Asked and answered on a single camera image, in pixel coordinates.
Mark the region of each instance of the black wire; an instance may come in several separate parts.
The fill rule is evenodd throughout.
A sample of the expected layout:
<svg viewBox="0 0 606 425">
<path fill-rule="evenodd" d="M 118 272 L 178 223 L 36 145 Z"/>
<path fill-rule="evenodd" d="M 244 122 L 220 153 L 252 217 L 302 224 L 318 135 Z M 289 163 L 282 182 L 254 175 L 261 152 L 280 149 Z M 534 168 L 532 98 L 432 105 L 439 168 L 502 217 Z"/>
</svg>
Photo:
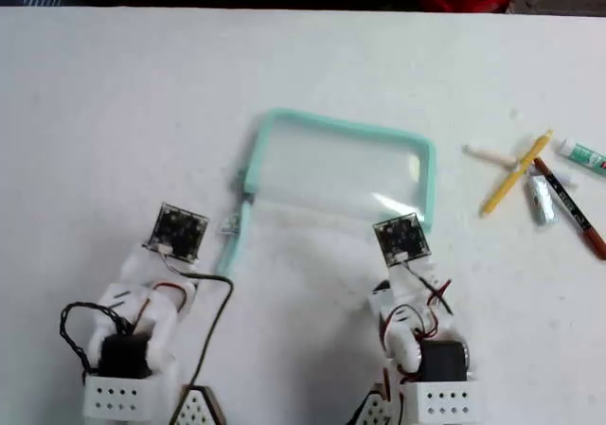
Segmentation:
<svg viewBox="0 0 606 425">
<path fill-rule="evenodd" d="M 399 309 L 405 309 L 405 308 L 408 308 L 408 309 L 412 310 L 416 314 L 416 316 L 419 319 L 419 322 L 420 322 L 421 326 L 423 327 L 423 329 L 418 328 L 418 330 L 421 330 L 423 333 L 426 333 L 425 323 L 423 322 L 423 318 L 421 318 L 420 313 L 412 305 L 410 305 L 410 304 L 400 304 L 400 305 L 398 305 L 397 307 L 394 308 L 393 312 L 395 314 L 397 312 L 397 310 L 399 310 Z"/>
<path fill-rule="evenodd" d="M 398 425 L 401 425 L 401 419 L 404 415 L 404 395 L 402 393 L 399 393 L 398 397 L 400 399 L 400 415 L 398 417 Z"/>
<path fill-rule="evenodd" d="M 441 302 L 441 304 L 444 306 L 444 308 L 446 309 L 446 311 L 448 311 L 449 314 L 455 315 L 453 313 L 453 310 L 448 305 L 448 302 L 446 302 L 446 299 L 444 299 L 444 297 L 442 297 L 442 294 L 440 294 L 436 288 L 434 288 L 425 278 L 423 278 L 422 276 L 417 274 L 415 271 L 413 271 L 407 262 L 404 262 L 403 264 L 408 272 L 410 272 L 418 281 L 420 281 L 423 284 L 423 286 L 425 288 L 427 288 L 429 291 L 431 291 L 433 293 L 433 295 L 435 297 L 437 297 L 437 300 L 439 300 Z"/>
<path fill-rule="evenodd" d="M 129 323 L 125 318 L 117 314 L 114 310 L 105 307 L 103 305 L 96 304 L 94 302 L 73 302 L 65 306 L 65 308 L 61 312 L 61 321 L 59 323 L 59 334 L 62 338 L 67 342 L 67 344 L 72 348 L 72 350 L 76 353 L 76 355 L 80 358 L 82 363 L 82 368 L 84 369 L 83 376 L 89 373 L 94 373 L 95 369 L 91 366 L 88 357 L 86 357 L 86 352 L 82 349 L 81 346 L 76 345 L 74 340 L 69 336 L 67 330 L 65 329 L 65 323 L 67 322 L 67 317 L 69 312 L 75 308 L 82 309 L 92 309 L 98 310 L 101 313 L 105 314 L 108 318 L 110 318 L 114 325 L 116 326 L 116 333 L 120 335 L 131 335 L 134 331 L 134 326 Z"/>
<path fill-rule="evenodd" d="M 189 391 L 195 385 L 196 378 L 198 378 L 198 375 L 200 374 L 200 370 L 202 369 L 202 363 L 205 360 L 205 355 L 208 350 L 208 346 L 210 344 L 210 338 L 212 337 L 212 334 L 215 331 L 215 327 L 217 326 L 217 323 L 219 322 L 219 318 L 221 318 L 221 315 L 223 314 L 223 310 L 225 309 L 225 306 L 227 305 L 227 302 L 229 301 L 229 298 L 231 297 L 231 294 L 234 291 L 234 283 L 229 278 L 226 278 L 224 276 L 209 275 L 209 274 L 190 274 L 190 273 L 180 272 L 173 266 L 170 266 L 167 259 L 164 256 L 162 256 L 162 258 L 163 258 L 165 264 L 167 265 L 167 267 L 169 268 L 169 270 L 171 270 L 179 275 L 182 275 L 186 278 L 191 278 L 191 279 L 195 279 L 195 280 L 221 281 L 222 283 L 225 283 L 229 286 L 229 291 L 227 292 L 227 295 L 223 299 L 221 306 L 217 310 L 217 314 L 215 315 L 215 318 L 213 319 L 213 322 L 210 325 L 210 329 L 208 330 L 208 333 L 206 334 L 204 346 L 202 348 L 202 353 L 200 354 L 200 358 L 198 359 L 198 364 L 196 365 L 196 369 L 194 370 L 193 375 L 191 376 L 191 379 L 189 380 L 189 383 L 186 385 L 186 388 L 183 389 L 183 393 L 181 394 L 181 398 L 179 399 L 179 402 L 177 403 L 177 407 L 175 408 L 174 413 L 172 413 L 172 418 L 170 419 L 169 425 L 174 425 L 174 423 L 177 421 L 177 417 L 179 416 L 179 412 L 181 411 L 183 404 L 186 402 L 186 398 L 187 398 L 187 395 L 189 394 Z"/>
</svg>

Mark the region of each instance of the marker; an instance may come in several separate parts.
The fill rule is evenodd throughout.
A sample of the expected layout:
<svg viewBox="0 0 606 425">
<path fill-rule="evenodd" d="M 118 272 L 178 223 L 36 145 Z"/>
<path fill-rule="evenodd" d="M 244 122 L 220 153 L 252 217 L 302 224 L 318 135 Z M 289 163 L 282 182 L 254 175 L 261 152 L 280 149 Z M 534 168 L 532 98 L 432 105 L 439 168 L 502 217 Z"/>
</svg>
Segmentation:
<svg viewBox="0 0 606 425">
<path fill-rule="evenodd" d="M 563 204 L 570 211 L 575 221 L 579 224 L 585 242 L 593 249 L 597 257 L 606 260 L 606 243 L 604 243 L 602 237 L 597 233 L 596 228 L 591 225 L 580 211 L 579 207 L 572 201 L 570 195 L 566 192 L 564 187 L 561 186 L 558 179 L 556 179 L 556 176 L 553 175 L 544 161 L 537 157 L 534 159 L 534 164 L 537 169 L 543 173 L 547 182 L 551 185 Z"/>
<path fill-rule="evenodd" d="M 551 130 L 547 131 L 546 134 L 540 136 L 535 142 L 530 151 L 526 153 L 524 157 L 520 160 L 520 163 L 516 167 L 514 171 L 512 171 L 507 179 L 499 186 L 499 188 L 494 192 L 494 194 L 490 197 L 490 199 L 484 204 L 482 208 L 481 216 L 488 215 L 490 212 L 494 210 L 494 208 L 501 203 L 501 200 L 505 198 L 505 195 L 511 190 L 511 188 L 518 182 L 518 179 L 526 172 L 528 167 L 532 164 L 534 158 L 539 155 L 539 152 L 543 150 L 543 148 L 551 139 L 551 135 L 553 132 Z"/>
</svg>

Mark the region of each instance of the perforated plastic bracket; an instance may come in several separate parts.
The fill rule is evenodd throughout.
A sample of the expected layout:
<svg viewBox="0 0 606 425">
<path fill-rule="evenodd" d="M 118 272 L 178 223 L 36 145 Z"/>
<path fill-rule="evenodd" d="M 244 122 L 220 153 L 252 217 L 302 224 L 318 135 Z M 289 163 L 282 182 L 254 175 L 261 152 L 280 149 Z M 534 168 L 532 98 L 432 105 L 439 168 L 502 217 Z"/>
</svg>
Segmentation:
<svg viewBox="0 0 606 425">
<path fill-rule="evenodd" d="M 383 400 L 381 395 L 370 394 L 356 420 L 356 425 L 384 425 L 389 423 L 389 420 L 389 404 Z"/>
<path fill-rule="evenodd" d="M 210 408 L 206 404 L 204 395 L 200 390 L 192 389 L 187 394 L 187 398 L 179 416 L 176 425 L 220 425 L 210 413 Z"/>
<path fill-rule="evenodd" d="M 406 422 L 477 423 L 481 417 L 479 393 L 477 381 L 408 382 L 404 385 Z"/>
<path fill-rule="evenodd" d="M 130 380 L 88 376 L 84 387 L 86 417 L 108 420 L 151 421 L 158 378 Z"/>
</svg>

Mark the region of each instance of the pen cap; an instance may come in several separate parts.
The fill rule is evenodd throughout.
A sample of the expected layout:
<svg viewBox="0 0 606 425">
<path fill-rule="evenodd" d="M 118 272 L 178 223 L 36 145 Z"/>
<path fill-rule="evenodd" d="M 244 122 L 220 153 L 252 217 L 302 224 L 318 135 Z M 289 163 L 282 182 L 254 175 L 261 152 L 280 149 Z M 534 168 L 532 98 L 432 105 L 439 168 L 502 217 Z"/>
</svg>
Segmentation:
<svg viewBox="0 0 606 425">
<path fill-rule="evenodd" d="M 606 243 L 604 239 L 597 233 L 596 228 L 593 226 L 583 231 L 583 237 L 589 245 L 594 249 L 597 257 L 602 260 L 606 260 Z"/>
<path fill-rule="evenodd" d="M 575 143 L 572 139 L 566 138 L 560 144 L 558 154 L 564 157 L 569 157 L 576 145 L 577 143 Z"/>
</svg>

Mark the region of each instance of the brown marker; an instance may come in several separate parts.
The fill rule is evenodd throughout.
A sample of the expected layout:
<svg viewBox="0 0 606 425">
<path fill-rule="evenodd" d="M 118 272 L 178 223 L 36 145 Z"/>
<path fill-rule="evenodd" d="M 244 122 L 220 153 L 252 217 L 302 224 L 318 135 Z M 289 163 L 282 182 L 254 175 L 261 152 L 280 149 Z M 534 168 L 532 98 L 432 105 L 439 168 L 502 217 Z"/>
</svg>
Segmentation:
<svg viewBox="0 0 606 425">
<path fill-rule="evenodd" d="M 561 201 L 570 211 L 575 221 L 577 221 L 580 226 L 580 230 L 582 231 L 583 237 L 585 238 L 585 241 L 589 244 L 594 253 L 596 253 L 597 257 L 606 260 L 606 243 L 604 243 L 604 239 L 597 233 L 596 228 L 591 225 L 591 223 L 577 207 L 575 202 L 572 201 L 570 195 L 566 192 L 564 187 L 561 186 L 558 179 L 556 179 L 556 176 L 553 175 L 553 173 L 547 167 L 544 161 L 541 160 L 541 158 L 536 157 L 534 159 L 534 165 L 543 174 L 543 176 L 545 176 L 547 182 L 551 185 L 553 190 L 560 197 Z"/>
</svg>

